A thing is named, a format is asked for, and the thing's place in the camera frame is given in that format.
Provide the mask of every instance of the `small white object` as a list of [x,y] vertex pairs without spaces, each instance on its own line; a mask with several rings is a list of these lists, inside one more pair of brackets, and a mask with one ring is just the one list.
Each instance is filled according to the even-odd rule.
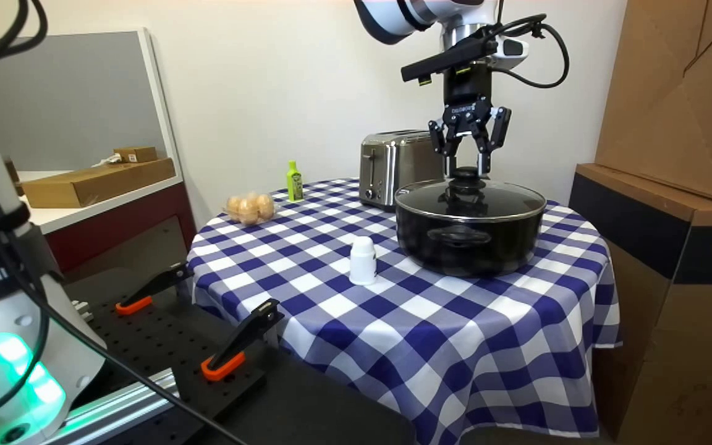
[[371,285],[376,279],[376,250],[371,238],[353,240],[350,279],[356,287]]

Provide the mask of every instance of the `silver toaster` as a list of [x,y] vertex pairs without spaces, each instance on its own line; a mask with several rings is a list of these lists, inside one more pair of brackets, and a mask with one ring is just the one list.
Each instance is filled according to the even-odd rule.
[[397,195],[421,183],[442,180],[446,158],[428,131],[371,133],[361,145],[358,199],[363,206],[393,208]]

